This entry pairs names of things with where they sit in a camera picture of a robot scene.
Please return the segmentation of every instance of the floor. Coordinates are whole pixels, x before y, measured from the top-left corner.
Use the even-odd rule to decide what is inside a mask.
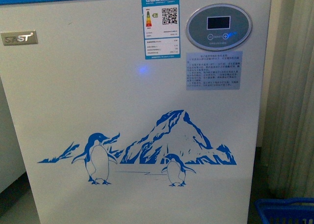
[[[260,163],[260,154],[261,150],[258,148],[247,224],[262,224],[254,207],[254,201],[261,198],[273,198],[267,190],[266,167]],[[26,174],[0,194],[0,224],[40,224]]]

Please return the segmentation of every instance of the control panel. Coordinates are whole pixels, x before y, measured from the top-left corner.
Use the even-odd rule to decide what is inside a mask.
[[[197,10],[188,20],[186,33],[196,47],[208,51],[232,49],[250,35],[252,21],[241,8],[215,4]]]

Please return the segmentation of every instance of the blue indicator light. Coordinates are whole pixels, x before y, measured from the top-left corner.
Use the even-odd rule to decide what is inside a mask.
[[[236,35],[237,34],[237,32],[230,32],[229,34],[228,34],[228,37],[230,38],[230,37],[232,37],[232,36],[234,36],[234,35]]]
[[[140,75],[147,75],[149,73],[149,68],[147,66],[141,66],[138,68],[138,73]]]

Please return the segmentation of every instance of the instruction label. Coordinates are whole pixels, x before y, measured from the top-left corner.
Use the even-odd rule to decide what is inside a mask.
[[[242,52],[186,54],[187,90],[240,89]]]
[[[180,58],[179,0],[142,0],[145,59]]]

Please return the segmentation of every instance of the beige curtain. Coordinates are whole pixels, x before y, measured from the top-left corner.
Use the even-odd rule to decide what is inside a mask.
[[[314,197],[314,0],[295,0],[282,14],[262,162],[277,197]]]

